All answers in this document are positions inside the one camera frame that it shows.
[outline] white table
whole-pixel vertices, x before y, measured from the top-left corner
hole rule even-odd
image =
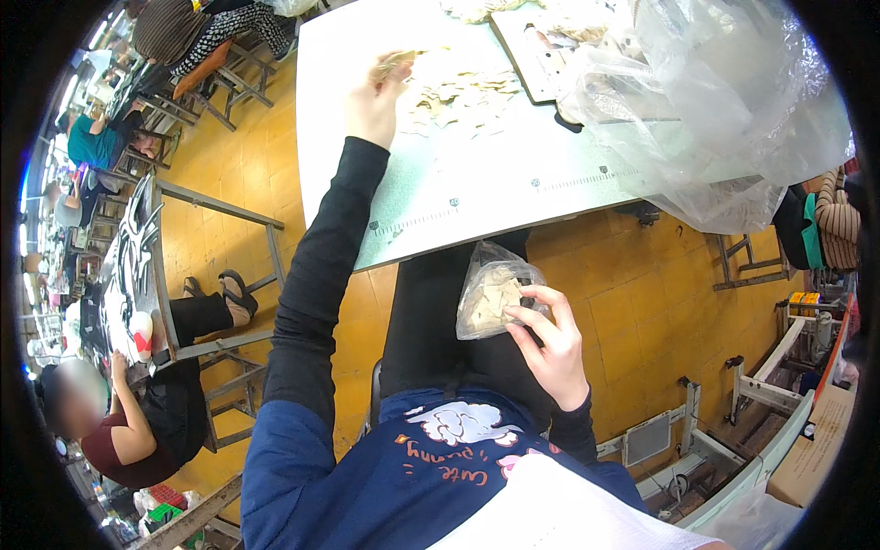
[[[351,80],[382,52],[440,46],[466,49],[487,69],[510,67],[488,24],[465,25],[436,0],[359,0],[301,27],[296,126],[307,226],[336,173]],[[621,183],[638,186],[638,172],[588,132],[557,124],[554,114],[554,106],[533,106],[519,92],[499,134],[470,139],[457,123],[432,127],[427,138],[398,133],[356,269],[634,201]],[[680,128],[678,121],[664,124],[672,135]],[[626,123],[614,126],[623,136],[632,132]],[[717,180],[748,175],[729,172],[719,171]]]

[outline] right hand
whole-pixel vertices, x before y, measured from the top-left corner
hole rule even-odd
[[[590,385],[583,374],[581,333],[577,330],[571,306],[564,294],[546,286],[529,285],[519,291],[525,297],[533,297],[540,304],[549,305],[556,324],[534,310],[516,305],[504,308],[504,312],[530,326],[544,341],[544,348],[539,348],[520,325],[508,323],[507,332],[523,352],[525,364],[541,387],[563,411],[573,411],[590,396]]]
[[[110,358],[110,374],[113,376],[114,389],[120,384],[128,386],[128,380],[125,375],[128,372],[128,359],[120,353],[119,349],[114,350],[113,357]]]
[[[403,80],[413,73],[412,62],[402,62],[381,82],[374,78],[376,66],[396,52],[376,58],[345,101],[345,118],[348,135],[374,143],[386,150],[397,129],[394,113],[397,98],[406,89]]]

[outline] patterned pants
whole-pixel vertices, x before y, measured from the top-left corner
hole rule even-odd
[[[272,56],[282,55],[290,48],[290,41],[278,25],[272,6],[256,2],[232,11],[218,13],[208,29],[195,39],[183,61],[171,69],[171,74],[183,77],[203,62],[211,52],[228,39],[244,31],[255,31],[269,46]]]

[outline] plastic crate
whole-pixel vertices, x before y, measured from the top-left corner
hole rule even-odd
[[[174,508],[179,508],[181,510],[187,509],[187,499],[164,483],[152,486],[150,488],[150,494],[153,495],[153,498],[155,498],[157,502],[167,502]]]

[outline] sandal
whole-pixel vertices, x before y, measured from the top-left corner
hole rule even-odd
[[[232,291],[227,289],[225,285],[223,285],[223,279],[225,277],[229,277],[233,281],[238,283],[238,287],[241,288],[241,297],[237,297],[232,294]],[[233,271],[232,269],[224,269],[220,272],[220,275],[217,276],[217,280],[220,281],[221,286],[223,286],[223,296],[229,298],[232,302],[240,305],[245,308],[248,313],[251,314],[251,318],[256,315],[257,310],[260,308],[260,305],[257,304],[256,298],[251,296],[251,293],[247,291],[247,285],[245,281],[241,278],[241,275],[238,272]]]
[[[201,297],[205,295],[205,293],[202,292],[202,286],[195,277],[187,277],[183,280],[183,291],[189,292],[193,296]]]

